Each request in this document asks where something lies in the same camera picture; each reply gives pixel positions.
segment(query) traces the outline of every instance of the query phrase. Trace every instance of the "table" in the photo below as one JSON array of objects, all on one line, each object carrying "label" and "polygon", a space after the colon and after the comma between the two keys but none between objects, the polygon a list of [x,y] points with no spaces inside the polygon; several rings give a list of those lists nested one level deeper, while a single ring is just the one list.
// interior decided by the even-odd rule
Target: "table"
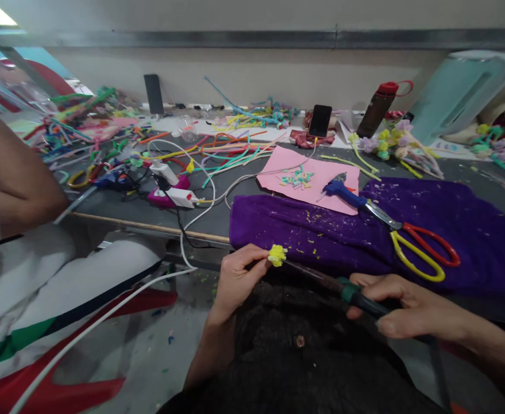
[{"label": "table", "polygon": [[[181,139],[168,138],[183,147],[188,147]],[[306,156],[311,154],[310,149],[297,148],[295,145],[282,144],[287,148],[292,148]],[[320,159],[321,155],[337,156],[339,158],[351,160],[361,164],[353,151],[343,148],[318,147],[316,149],[314,159]],[[383,162],[375,157],[365,156],[368,162],[378,168],[380,172],[378,176],[384,180],[384,177],[404,177],[413,178],[411,173],[398,165],[395,161]],[[194,158],[199,162],[202,156],[195,155]],[[236,167],[230,171],[218,174],[214,178],[217,194],[222,194],[238,177],[245,174],[254,174],[260,171],[266,164],[268,158],[262,158],[249,163],[245,167]],[[505,177],[505,171],[491,162],[473,162],[468,160],[457,159],[440,159],[438,160],[442,171],[445,174],[446,180],[460,181],[469,186],[477,197],[494,204],[497,208],[505,213],[505,190],[496,182],[487,179],[479,173],[473,171],[471,166],[479,170],[490,171]],[[76,171],[83,166],[74,166],[70,172]],[[425,174],[426,179],[433,179]],[[197,197],[205,197],[211,200],[212,188],[208,185],[204,190],[201,189],[205,181],[205,175],[199,168],[196,173],[190,176],[190,189],[195,192]],[[370,180],[365,174],[360,173],[360,188]],[[155,187],[154,181],[149,179],[142,185],[142,190],[151,191]],[[229,203],[233,202],[235,195],[255,195],[271,193],[271,191],[263,190],[256,179],[251,178],[241,182],[232,190],[228,196]],[[203,204],[194,209],[182,209],[183,223],[188,223],[198,214],[200,214],[208,205]],[[149,205],[146,200],[136,198],[133,201],[121,202],[121,195],[114,191],[102,190],[98,191],[85,200],[73,213],[74,216],[90,219],[101,220],[113,223],[117,226],[134,227],[158,232],[165,236],[179,237],[180,230],[176,219],[176,214],[173,209],[159,209]],[[230,210],[223,201],[218,202],[212,210],[202,219],[193,224],[187,232],[191,238],[203,240],[212,244],[220,244],[223,246],[229,245],[229,220]]]}]

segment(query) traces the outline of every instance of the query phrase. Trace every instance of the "green stripe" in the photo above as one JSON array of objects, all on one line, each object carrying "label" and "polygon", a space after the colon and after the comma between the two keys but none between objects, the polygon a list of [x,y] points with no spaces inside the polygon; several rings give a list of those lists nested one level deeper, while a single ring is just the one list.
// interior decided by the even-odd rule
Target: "green stripe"
[{"label": "green stripe", "polygon": [[17,352],[41,338],[54,320],[55,318],[53,317],[29,327],[13,331],[11,335],[0,342],[0,362],[12,358]]}]

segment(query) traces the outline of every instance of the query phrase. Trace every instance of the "metal rail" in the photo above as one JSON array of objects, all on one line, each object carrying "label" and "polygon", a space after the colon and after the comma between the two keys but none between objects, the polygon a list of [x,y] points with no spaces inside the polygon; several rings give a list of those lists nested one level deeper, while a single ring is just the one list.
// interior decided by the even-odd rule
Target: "metal rail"
[{"label": "metal rail", "polygon": [[2,47],[505,49],[505,29],[0,34]]}]

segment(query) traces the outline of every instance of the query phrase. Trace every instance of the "hand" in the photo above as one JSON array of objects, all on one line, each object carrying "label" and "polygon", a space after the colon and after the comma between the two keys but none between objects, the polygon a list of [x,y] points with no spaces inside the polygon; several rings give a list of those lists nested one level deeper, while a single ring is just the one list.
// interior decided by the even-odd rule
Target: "hand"
[{"label": "hand", "polygon": [[[211,314],[217,322],[225,322],[233,312],[248,298],[255,284],[271,266],[269,252],[254,244],[247,244],[222,260],[219,272],[218,291]],[[259,260],[250,270],[245,266]]]},{"label": "hand", "polygon": [[[469,330],[474,325],[480,325],[482,320],[396,274],[371,276],[353,273],[350,280],[364,286],[362,294],[374,301],[396,298],[402,303],[404,309],[394,310],[378,321],[379,332],[388,338],[434,335],[443,340],[461,342],[468,336]],[[361,314],[361,310],[352,306],[346,315],[354,320]]]}]

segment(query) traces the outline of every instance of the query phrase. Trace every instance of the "smartphone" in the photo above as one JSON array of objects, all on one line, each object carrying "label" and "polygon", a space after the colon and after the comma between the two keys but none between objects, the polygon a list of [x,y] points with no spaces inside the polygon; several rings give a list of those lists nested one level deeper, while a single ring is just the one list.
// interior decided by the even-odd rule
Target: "smartphone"
[{"label": "smartphone", "polygon": [[160,78],[158,75],[143,75],[145,88],[147,89],[147,99],[149,100],[149,111],[152,114],[164,115],[164,105],[162,103],[162,93],[160,92]]},{"label": "smartphone", "polygon": [[332,111],[333,108],[331,106],[314,106],[314,111],[311,114],[310,128],[308,129],[309,136],[318,138],[325,138],[327,136]]}]

